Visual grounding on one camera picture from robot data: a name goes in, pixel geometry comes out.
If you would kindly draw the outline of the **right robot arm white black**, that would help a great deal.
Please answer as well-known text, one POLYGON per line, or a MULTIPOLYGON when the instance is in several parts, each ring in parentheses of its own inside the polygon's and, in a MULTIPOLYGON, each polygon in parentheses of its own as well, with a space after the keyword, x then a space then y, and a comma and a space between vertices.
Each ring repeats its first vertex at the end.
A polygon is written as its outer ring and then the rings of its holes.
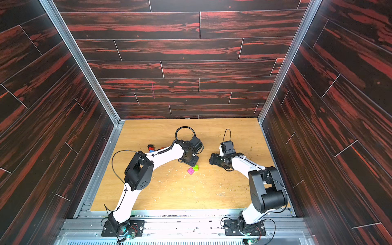
POLYGON ((252 204, 241 211, 237 219, 242 233, 255 229, 269 212, 279 213, 281 207, 287 207, 288 195, 278 170, 273 166, 258 165, 244 154, 237 153, 232 141, 222 142, 219 153, 211 154, 209 163, 229 172, 238 171, 249 180, 252 204))

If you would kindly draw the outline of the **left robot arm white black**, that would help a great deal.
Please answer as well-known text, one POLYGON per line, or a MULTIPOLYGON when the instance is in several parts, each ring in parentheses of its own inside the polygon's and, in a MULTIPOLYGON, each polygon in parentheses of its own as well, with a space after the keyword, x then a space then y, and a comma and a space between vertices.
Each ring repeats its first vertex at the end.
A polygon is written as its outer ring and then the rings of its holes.
POLYGON ((150 152, 135 152, 125 169, 124 190, 117 207, 109 213, 109 224, 119 233, 125 233, 124 226, 131 217, 133 206, 152 178, 153 171, 158 167, 177 160, 191 167, 196 166, 199 156, 204 149, 200 139, 193 137, 190 141, 176 139, 171 146, 150 152))

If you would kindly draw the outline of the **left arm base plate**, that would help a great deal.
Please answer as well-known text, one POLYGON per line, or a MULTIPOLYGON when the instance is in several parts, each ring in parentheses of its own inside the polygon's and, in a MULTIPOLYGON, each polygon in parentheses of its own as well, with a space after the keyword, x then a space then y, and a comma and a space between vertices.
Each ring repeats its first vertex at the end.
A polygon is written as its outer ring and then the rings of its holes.
POLYGON ((105 221, 102 237, 129 238, 141 237, 144 232, 145 220, 129 220, 119 225, 114 225, 110 221, 105 221))

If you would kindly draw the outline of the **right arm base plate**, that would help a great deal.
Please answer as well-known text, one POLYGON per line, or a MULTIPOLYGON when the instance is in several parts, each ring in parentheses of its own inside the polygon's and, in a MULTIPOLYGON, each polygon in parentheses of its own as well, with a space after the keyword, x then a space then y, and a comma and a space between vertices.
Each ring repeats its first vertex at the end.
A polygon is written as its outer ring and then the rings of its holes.
POLYGON ((248 225, 244 221, 238 222, 237 219, 225 217, 220 223, 226 236, 266 236, 263 221, 248 225))

